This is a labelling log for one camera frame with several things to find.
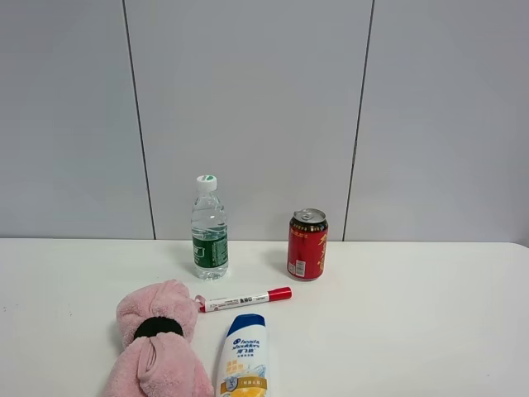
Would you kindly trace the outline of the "pink towel with black band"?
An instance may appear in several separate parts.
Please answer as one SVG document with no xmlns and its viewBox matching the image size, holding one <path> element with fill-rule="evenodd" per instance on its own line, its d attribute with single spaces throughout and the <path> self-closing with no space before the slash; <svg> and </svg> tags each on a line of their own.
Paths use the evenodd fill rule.
<svg viewBox="0 0 529 397">
<path fill-rule="evenodd" d="M 124 350 L 104 396 L 213 396 L 214 388 L 191 346 L 198 303 L 180 281 L 129 293 L 117 305 Z"/>
</svg>

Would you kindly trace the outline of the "red drink can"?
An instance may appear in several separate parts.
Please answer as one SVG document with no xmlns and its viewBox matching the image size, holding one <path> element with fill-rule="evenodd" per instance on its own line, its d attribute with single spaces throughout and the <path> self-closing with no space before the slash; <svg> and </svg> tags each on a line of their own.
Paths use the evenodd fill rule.
<svg viewBox="0 0 529 397">
<path fill-rule="evenodd" d="M 300 280 L 315 280 L 324 271 L 328 222 L 326 214 L 316 208 L 293 213 L 289 222 L 289 274 Z"/>
</svg>

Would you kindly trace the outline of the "clear water bottle green label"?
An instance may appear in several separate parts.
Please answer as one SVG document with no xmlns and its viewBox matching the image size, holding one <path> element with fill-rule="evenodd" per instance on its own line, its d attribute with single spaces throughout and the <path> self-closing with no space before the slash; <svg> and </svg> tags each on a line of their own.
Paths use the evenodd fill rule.
<svg viewBox="0 0 529 397">
<path fill-rule="evenodd" d="M 228 269 L 226 210 L 217 193 L 217 178 L 201 175 L 191 214 L 193 261 L 201 280 L 222 278 Z"/>
</svg>

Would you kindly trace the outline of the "red white marker pen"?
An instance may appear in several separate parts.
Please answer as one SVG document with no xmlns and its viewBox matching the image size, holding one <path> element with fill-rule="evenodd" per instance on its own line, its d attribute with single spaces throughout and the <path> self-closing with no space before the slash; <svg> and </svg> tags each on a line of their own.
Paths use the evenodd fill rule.
<svg viewBox="0 0 529 397">
<path fill-rule="evenodd" d="M 198 303 L 198 309 L 201 313 L 213 313 L 227 309 L 287 300 L 291 299 L 292 296 L 293 291 L 289 287 L 282 287 L 264 293 L 244 294 L 231 298 L 205 299 L 201 295 L 196 295 L 195 301 Z"/>
</svg>

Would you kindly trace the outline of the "white blue shampoo bottle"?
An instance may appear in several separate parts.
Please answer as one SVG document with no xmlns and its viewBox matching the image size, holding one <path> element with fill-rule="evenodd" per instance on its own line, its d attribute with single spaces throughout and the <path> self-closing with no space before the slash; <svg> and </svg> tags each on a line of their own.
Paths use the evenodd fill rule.
<svg viewBox="0 0 529 397">
<path fill-rule="evenodd" d="M 263 316 L 248 313 L 234 319 L 217 366 L 216 396 L 270 395 L 268 340 Z"/>
</svg>

